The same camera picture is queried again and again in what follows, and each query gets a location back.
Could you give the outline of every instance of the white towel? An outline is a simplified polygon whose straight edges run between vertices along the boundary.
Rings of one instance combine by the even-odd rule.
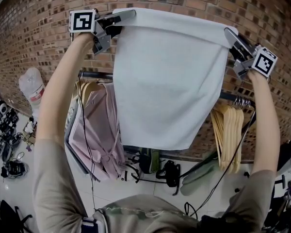
[[[129,9],[136,16],[120,24],[113,72],[122,144],[187,149],[220,96],[232,47],[227,26]]]

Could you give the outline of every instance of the wire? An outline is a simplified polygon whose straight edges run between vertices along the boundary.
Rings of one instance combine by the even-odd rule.
[[[236,147],[235,153],[234,153],[234,155],[233,155],[231,161],[229,162],[229,164],[228,164],[226,170],[224,171],[223,175],[222,175],[221,178],[219,179],[218,183],[217,183],[217,184],[214,186],[214,188],[210,191],[210,193],[209,193],[209,195],[207,196],[207,198],[205,199],[205,201],[200,205],[200,207],[199,207],[197,210],[195,210],[194,207],[193,207],[192,205],[190,205],[188,202],[186,202],[186,203],[184,204],[184,210],[185,210],[186,215],[189,215],[189,206],[191,206],[191,207],[193,208],[194,212],[193,212],[190,216],[193,216],[194,214],[197,216],[197,213],[196,213],[196,212],[197,212],[200,208],[202,208],[202,207],[203,207],[203,206],[204,206],[204,205],[209,201],[209,199],[212,197],[212,195],[213,195],[215,189],[218,187],[220,181],[222,180],[222,178],[224,177],[224,175],[227,173],[229,167],[232,165],[232,163],[233,163],[233,161],[234,161],[234,159],[235,159],[235,156],[236,156],[236,154],[237,154],[237,151],[238,151],[238,149],[239,149],[241,143],[243,142],[243,139],[244,139],[244,137],[246,136],[248,129],[250,128],[251,121],[252,121],[252,119],[253,119],[253,117],[254,117],[255,114],[256,114],[256,111],[254,111],[253,114],[251,115],[251,117],[250,117],[250,121],[249,121],[249,123],[248,123],[248,126],[247,126],[247,128],[246,128],[244,134],[242,135],[242,138],[241,138],[241,140],[240,140],[238,146]]]
[[[78,76],[78,78],[79,78],[79,84],[80,84],[80,93],[78,92],[78,95],[79,95],[79,100],[80,100],[81,109],[82,109],[83,130],[84,130],[85,142],[86,142],[88,154],[89,154],[90,159],[91,159],[91,173],[90,173],[90,177],[91,177],[91,182],[92,182],[92,198],[93,198],[93,204],[94,204],[94,211],[96,211],[95,199],[94,199],[94,182],[93,182],[93,175],[94,175],[94,171],[95,171],[95,163],[94,163],[94,160],[93,160],[93,154],[90,151],[90,147],[89,147],[88,142],[87,142],[86,129],[85,129],[85,117],[84,117],[84,105],[83,105],[83,102],[82,102],[82,92],[81,92],[81,79],[80,79],[79,76]]]

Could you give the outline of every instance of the tile floor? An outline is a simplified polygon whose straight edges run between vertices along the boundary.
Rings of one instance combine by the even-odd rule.
[[[20,132],[25,126],[28,118],[19,115],[19,122],[17,123],[17,131]],[[26,150],[26,144],[21,143],[16,151],[25,152],[24,157],[21,159],[23,162],[27,163],[30,167],[29,172],[25,177],[9,180],[3,179],[0,176],[0,201],[6,200],[12,207],[18,206],[23,216],[27,214],[32,214],[33,218],[29,219],[28,227],[35,233],[38,232],[33,206],[32,206],[32,180],[33,180],[33,152],[28,152]],[[67,151],[68,160],[72,169],[72,173],[79,190],[80,196],[85,205],[88,215],[93,214],[93,200],[91,194],[91,182],[89,176],[82,173],[78,165],[73,160],[70,153]],[[195,165],[193,162],[186,161],[176,161],[181,165],[181,172],[186,172],[192,166]],[[2,161],[0,160],[0,173],[1,173]],[[198,211],[198,217],[201,218],[202,215],[217,216],[220,212],[223,212],[228,207],[228,200],[231,196],[235,194],[235,188],[241,188],[245,182],[246,177],[243,176],[245,171],[250,172],[250,165],[242,165],[241,171],[238,174],[232,174],[225,176],[215,192],[213,193],[211,199],[204,207]],[[152,194],[160,197],[171,204],[175,205],[177,208],[184,211],[184,203],[189,202],[194,208],[198,208],[200,204],[205,200],[211,189],[220,179],[222,172],[217,171],[212,178],[203,183],[192,195],[183,196],[180,192],[176,196],[172,196],[175,189],[168,187],[166,184],[161,183],[150,183],[139,181],[137,184],[135,182],[123,182],[120,180],[110,181],[110,182],[95,182],[94,183],[94,198],[96,208],[101,208],[110,202],[126,198],[137,194]],[[147,175],[147,179],[155,180],[155,175]],[[280,185],[276,187],[276,194],[281,195],[284,190],[280,189]]]

